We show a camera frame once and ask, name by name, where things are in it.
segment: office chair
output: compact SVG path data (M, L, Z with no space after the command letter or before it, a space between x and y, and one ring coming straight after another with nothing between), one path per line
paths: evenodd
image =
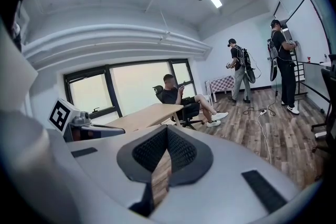
M162 100L163 87L161 85L158 85L158 86L153 87L153 89L154 89L156 97L159 99L159 101L161 103L163 103L163 100ZM202 120L192 121L191 120L193 117L196 117L196 116L199 115L199 111L193 111L191 113L186 113L186 109L189 108L190 106L191 106L191 104L183 106L181 125L182 125L182 127L187 127L188 126L191 129L196 130L194 128L194 126L192 126L192 124L197 123L197 122L201 122L202 125L203 125L204 121L202 121ZM171 120L174 121L174 122L176 122L176 120L178 120L178 119L174 119L174 117L172 117Z
M330 71L322 69L322 76L327 87L328 94L330 97L331 103L331 112L327 119L326 131L327 135L325 136L328 146L316 146L311 150L313 153L316 150L322 150L328 153L332 153L335 150L335 139L336 139L336 55L329 55L331 60L331 69Z

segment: black t-shirt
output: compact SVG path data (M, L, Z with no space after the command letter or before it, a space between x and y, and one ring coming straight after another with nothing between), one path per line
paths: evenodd
M238 70L241 67L241 64L238 59L238 49L236 47L231 49L231 55L232 55L232 58L237 58L238 60L238 62L236 62L236 65L235 65L235 70Z
M292 56L290 55L289 50L285 50L283 46L281 45L284 41L286 41L284 35L281 31L272 31L272 41L274 43L274 46L278 50L278 57L283 60L291 60Z
M175 104L177 95L178 95L177 88L173 88L172 90L165 90L162 91L162 101L164 104Z

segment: black pants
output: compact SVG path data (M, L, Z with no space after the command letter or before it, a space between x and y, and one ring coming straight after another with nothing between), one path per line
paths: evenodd
M282 95L281 100L288 104L290 108L294 107L294 97L296 90L296 80L294 73L294 64L290 66L289 61L282 61L280 59L277 60L278 67L281 73L282 78Z

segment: window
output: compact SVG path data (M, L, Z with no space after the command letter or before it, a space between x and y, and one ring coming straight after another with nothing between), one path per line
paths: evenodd
M78 109L89 112L91 119L101 117L99 120L110 122L116 113L122 117L159 103L153 87L164 86L163 76L169 73L177 87L185 86L183 98L195 96L187 59L105 65L66 74L66 96Z

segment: black rubber pad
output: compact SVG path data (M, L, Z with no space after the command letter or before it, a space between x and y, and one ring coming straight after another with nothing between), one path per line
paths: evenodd
M242 176L269 213L278 210L287 203L283 196L258 171L244 172Z
M78 151L72 151L71 154L73 155L74 158L80 157L80 156L85 156L85 155L89 155L93 152L97 152L98 150L96 150L94 147L88 147L88 148L84 148L83 150L78 150Z

